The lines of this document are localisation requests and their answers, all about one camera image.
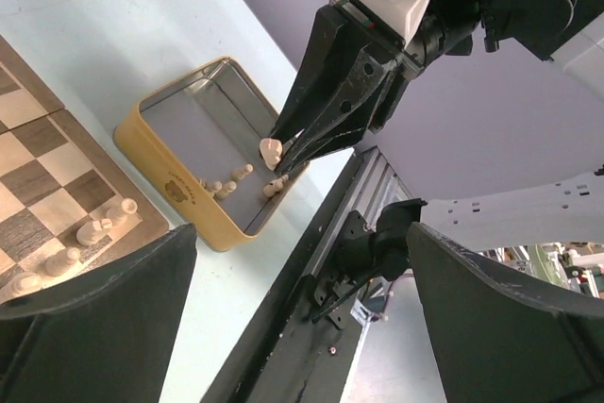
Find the table surface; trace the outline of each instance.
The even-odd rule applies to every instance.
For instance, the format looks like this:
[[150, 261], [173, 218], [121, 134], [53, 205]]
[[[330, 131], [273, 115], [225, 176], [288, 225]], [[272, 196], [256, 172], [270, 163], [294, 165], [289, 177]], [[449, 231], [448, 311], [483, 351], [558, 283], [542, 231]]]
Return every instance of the table surface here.
[[[183, 221], [116, 149], [112, 130], [139, 99], [223, 55], [278, 109], [295, 76], [243, 0], [0, 0], [0, 34], [172, 226]], [[199, 401], [349, 156], [314, 162], [252, 243], [219, 254], [198, 242], [162, 403]]]

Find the wall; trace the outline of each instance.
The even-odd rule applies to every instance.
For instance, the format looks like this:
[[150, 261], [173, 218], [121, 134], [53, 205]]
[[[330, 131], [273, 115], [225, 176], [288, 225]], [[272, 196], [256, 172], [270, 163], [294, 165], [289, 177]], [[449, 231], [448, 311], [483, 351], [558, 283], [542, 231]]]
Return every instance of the wall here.
[[[327, 0], [245, 0], [293, 64]], [[604, 163], [604, 102], [516, 42], [436, 61], [376, 143], [413, 194], [462, 198], [521, 189]]]

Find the wooden chessboard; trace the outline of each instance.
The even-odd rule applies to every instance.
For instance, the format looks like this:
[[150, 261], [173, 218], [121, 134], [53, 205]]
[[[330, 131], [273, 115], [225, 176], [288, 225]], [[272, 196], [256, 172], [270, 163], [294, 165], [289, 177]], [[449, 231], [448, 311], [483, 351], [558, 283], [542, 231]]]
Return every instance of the wooden chessboard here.
[[[4, 46], [0, 40], [0, 287], [23, 271], [40, 274], [43, 287], [54, 285], [165, 233], [163, 216], [43, 82], [5, 65]], [[94, 246], [79, 244], [79, 227], [124, 197], [138, 212]], [[48, 277], [46, 258], [70, 246], [80, 249], [80, 262], [65, 276]]]

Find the chess piece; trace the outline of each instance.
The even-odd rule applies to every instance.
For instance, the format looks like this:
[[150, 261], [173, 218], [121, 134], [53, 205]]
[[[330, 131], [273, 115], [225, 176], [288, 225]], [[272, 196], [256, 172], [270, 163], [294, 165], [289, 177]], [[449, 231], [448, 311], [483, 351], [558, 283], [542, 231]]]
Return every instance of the chess piece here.
[[206, 184], [206, 191], [208, 191], [210, 197], [214, 197], [216, 193], [218, 193], [221, 189], [223, 189], [223, 183], [221, 183], [220, 181], [216, 181], [211, 185]]
[[13, 277], [0, 289], [0, 303], [5, 303], [15, 297], [25, 296], [42, 289], [42, 280], [35, 273], [21, 273]]
[[246, 176], [254, 172], [254, 166], [252, 164], [246, 164], [243, 167], [233, 170], [233, 181], [241, 181]]
[[281, 178], [279, 178], [279, 179], [274, 179], [273, 181], [268, 183], [266, 186], [264, 186], [264, 188], [262, 189], [262, 192], [268, 198], [271, 198], [271, 197], [274, 197], [277, 193], [280, 193], [281, 191], [283, 191], [283, 188], [284, 188], [283, 182], [281, 181]]
[[260, 154], [266, 166], [271, 170], [275, 170], [277, 164], [281, 162], [283, 144], [277, 139], [262, 139], [260, 141]]
[[55, 255], [46, 259], [44, 270], [48, 276], [58, 277], [67, 273], [79, 261], [79, 249], [77, 247], [68, 247], [60, 250]]
[[82, 245], [95, 245], [101, 241], [113, 228], [110, 219], [101, 219], [100, 221], [88, 221], [79, 228], [75, 237]]
[[236, 189], [237, 189], [237, 183], [235, 181], [229, 181], [227, 184], [225, 184], [225, 186], [223, 186], [223, 189], [221, 189], [220, 191], [218, 191], [216, 193], [216, 198], [218, 200], [224, 200], [231, 193], [235, 192]]
[[111, 220], [114, 227], [123, 225], [128, 216], [134, 214], [139, 206], [131, 198], [125, 198], [119, 205], [111, 207], [107, 210], [106, 217]]

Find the chessboard border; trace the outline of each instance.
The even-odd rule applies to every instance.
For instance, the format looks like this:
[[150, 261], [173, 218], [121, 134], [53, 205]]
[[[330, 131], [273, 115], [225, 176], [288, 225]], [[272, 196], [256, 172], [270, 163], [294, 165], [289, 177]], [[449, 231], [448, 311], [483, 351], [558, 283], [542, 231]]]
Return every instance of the chessboard border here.
[[138, 213], [142, 221], [123, 238], [112, 244], [110, 250], [107, 251], [110, 251], [109, 254], [104, 252], [89, 263], [86, 266], [87, 269], [120, 259], [139, 249], [141, 238], [144, 243], [151, 243], [168, 231], [168, 221], [68, 110], [59, 110], [50, 114], [49, 118], [62, 129], [118, 193], [124, 197], [133, 198], [139, 206]]
[[57, 96], [2, 36], [0, 36], [0, 66], [31, 93], [48, 113], [65, 109]]

